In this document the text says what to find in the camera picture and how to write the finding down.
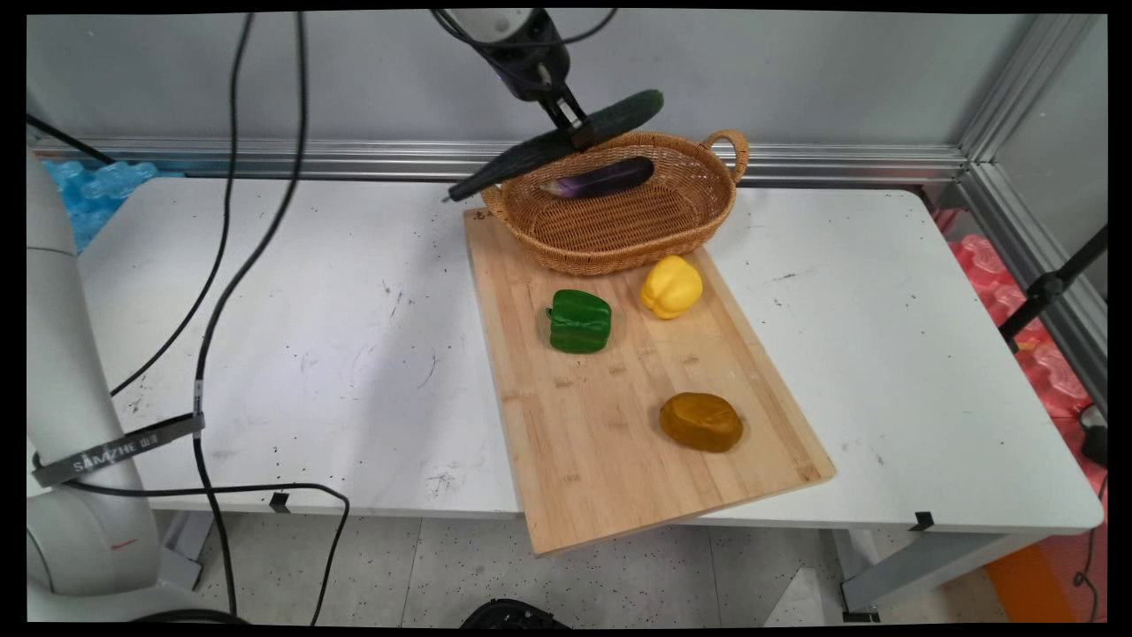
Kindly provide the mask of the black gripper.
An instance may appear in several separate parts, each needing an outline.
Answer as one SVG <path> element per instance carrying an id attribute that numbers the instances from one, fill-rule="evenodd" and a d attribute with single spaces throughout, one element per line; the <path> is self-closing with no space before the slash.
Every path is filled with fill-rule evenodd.
<path id="1" fill-rule="evenodd" d="M 589 114 L 566 85 L 571 54 L 555 31 L 521 31 L 509 38 L 482 48 L 513 97 L 538 100 L 555 128 L 569 138 L 575 150 L 589 150 L 593 141 Z"/>

